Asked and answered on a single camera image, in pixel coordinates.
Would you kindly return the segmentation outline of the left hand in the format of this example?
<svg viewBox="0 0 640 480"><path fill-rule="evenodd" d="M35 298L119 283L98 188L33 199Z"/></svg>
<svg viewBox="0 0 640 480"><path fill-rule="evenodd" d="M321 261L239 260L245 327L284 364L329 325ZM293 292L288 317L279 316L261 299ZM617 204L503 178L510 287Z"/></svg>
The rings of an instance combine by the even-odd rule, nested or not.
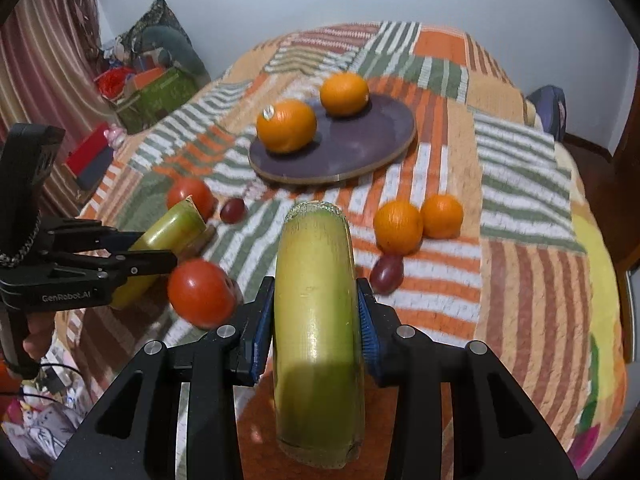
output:
<svg viewBox="0 0 640 480"><path fill-rule="evenodd" d="M34 360L40 361L50 348L55 329L54 312L35 312L27 315L28 336L23 348Z"/></svg>

